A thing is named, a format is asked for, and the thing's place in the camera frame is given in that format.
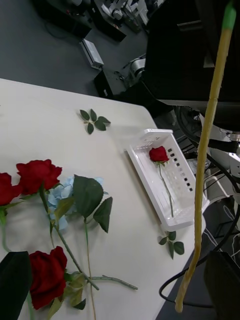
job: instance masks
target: blue hydrangea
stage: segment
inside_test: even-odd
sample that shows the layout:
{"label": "blue hydrangea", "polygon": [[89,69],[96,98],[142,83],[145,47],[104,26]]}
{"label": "blue hydrangea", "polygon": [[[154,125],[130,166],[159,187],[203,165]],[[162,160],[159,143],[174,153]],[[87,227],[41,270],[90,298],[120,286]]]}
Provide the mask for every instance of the blue hydrangea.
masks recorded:
{"label": "blue hydrangea", "polygon": [[[101,186],[103,185],[104,179],[102,177],[96,177],[94,179]],[[61,184],[58,185],[56,188],[50,190],[50,193],[48,194],[48,197],[47,197],[47,202],[48,202],[48,208],[51,211],[50,213],[51,219],[53,220],[56,219],[54,211],[58,206],[59,200],[68,198],[73,194],[73,186],[74,186],[74,177],[70,176],[64,182],[61,182]],[[72,208],[70,208],[68,212],[72,213],[73,211],[76,211],[74,206],[72,206]],[[59,230],[63,230],[68,226],[68,222],[66,220],[65,215],[63,215],[59,219],[58,224],[59,224]]]}

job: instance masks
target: loose leaf sprig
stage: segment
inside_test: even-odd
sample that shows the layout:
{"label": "loose leaf sprig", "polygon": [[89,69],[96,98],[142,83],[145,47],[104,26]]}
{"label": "loose leaf sprig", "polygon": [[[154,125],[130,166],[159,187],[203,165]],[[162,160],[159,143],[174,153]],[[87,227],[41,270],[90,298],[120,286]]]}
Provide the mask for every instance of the loose leaf sprig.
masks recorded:
{"label": "loose leaf sprig", "polygon": [[91,109],[90,115],[85,110],[80,110],[81,117],[85,120],[84,123],[87,124],[86,130],[91,135],[94,132],[94,125],[100,131],[106,131],[106,126],[110,125],[110,121],[104,116],[97,117],[96,112]]}
{"label": "loose leaf sprig", "polygon": [[181,241],[176,241],[173,242],[176,239],[177,233],[176,231],[169,232],[167,236],[161,239],[159,244],[161,246],[164,246],[166,243],[168,245],[169,253],[171,258],[174,258],[174,252],[178,255],[183,255],[184,254],[184,243]]}

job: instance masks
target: plastic tray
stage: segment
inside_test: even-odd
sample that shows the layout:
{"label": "plastic tray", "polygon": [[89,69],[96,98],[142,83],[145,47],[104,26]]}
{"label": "plastic tray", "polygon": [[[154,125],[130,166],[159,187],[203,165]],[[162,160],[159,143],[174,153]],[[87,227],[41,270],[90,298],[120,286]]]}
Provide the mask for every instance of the plastic tray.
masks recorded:
{"label": "plastic tray", "polygon": [[[150,160],[149,151],[163,146],[169,158],[161,174],[172,197],[173,217],[169,195],[158,166]],[[172,130],[146,129],[132,140],[127,152],[151,199],[166,231],[175,231],[194,223],[195,176],[190,169]],[[203,194],[202,213],[209,201]]]}

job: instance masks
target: artificial rose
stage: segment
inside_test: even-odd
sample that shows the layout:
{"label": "artificial rose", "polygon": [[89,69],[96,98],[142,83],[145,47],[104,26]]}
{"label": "artificial rose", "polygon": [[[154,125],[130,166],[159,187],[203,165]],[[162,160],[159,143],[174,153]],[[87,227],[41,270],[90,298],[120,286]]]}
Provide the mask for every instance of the artificial rose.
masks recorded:
{"label": "artificial rose", "polygon": [[36,251],[30,254],[29,258],[32,272],[30,294],[32,305],[37,310],[64,293],[67,258],[60,246],[53,249],[50,254]]}
{"label": "artificial rose", "polygon": [[22,187],[12,185],[11,181],[12,177],[8,173],[0,173],[0,206],[8,205],[22,192]]}
{"label": "artificial rose", "polygon": [[62,168],[52,164],[51,160],[33,160],[28,163],[18,163],[16,165],[20,175],[19,185],[22,186],[24,195],[32,195],[38,192],[44,182],[46,190],[54,187],[59,180]]}
{"label": "artificial rose", "polygon": [[166,149],[164,146],[160,146],[158,148],[152,148],[149,151],[149,156],[152,161],[160,161],[160,162],[167,162],[169,158],[167,156]]}

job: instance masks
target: green tip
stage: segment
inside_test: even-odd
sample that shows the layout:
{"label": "green tip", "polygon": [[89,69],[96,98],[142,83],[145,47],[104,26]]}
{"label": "green tip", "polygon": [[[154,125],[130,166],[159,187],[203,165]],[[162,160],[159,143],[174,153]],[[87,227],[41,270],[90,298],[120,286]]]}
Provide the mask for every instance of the green tip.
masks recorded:
{"label": "green tip", "polygon": [[234,2],[230,1],[225,8],[222,29],[231,29],[233,30],[235,20],[236,20],[236,9],[234,8]]}

